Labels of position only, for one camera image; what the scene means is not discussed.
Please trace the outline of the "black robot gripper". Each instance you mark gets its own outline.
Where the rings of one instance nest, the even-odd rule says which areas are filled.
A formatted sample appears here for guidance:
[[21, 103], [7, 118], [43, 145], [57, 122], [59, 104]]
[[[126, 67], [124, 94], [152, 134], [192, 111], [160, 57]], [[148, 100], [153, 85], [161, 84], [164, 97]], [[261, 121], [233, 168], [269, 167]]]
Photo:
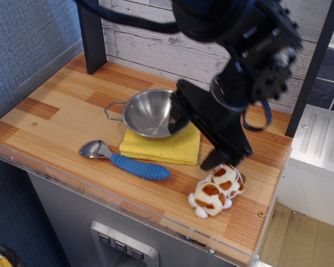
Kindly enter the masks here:
[[240, 122], [241, 113], [219, 104], [212, 94], [186, 81], [176, 83], [177, 90], [171, 95], [168, 130], [178, 133], [189, 122], [214, 146], [200, 168], [208, 171], [220, 164], [237, 166], [252, 154]]

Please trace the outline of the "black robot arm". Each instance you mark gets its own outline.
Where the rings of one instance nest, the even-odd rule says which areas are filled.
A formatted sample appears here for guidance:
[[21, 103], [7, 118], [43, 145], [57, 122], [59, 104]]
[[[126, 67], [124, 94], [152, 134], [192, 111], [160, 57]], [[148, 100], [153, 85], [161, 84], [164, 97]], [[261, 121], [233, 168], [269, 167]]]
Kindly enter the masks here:
[[224, 47], [230, 61], [208, 91], [179, 80], [171, 96], [169, 129], [191, 121], [214, 150], [201, 167], [238, 165], [252, 153], [244, 130], [249, 105], [260, 102], [272, 121], [268, 100], [287, 90], [291, 64], [302, 49], [297, 25], [278, 1], [174, 1], [179, 29], [189, 38]]

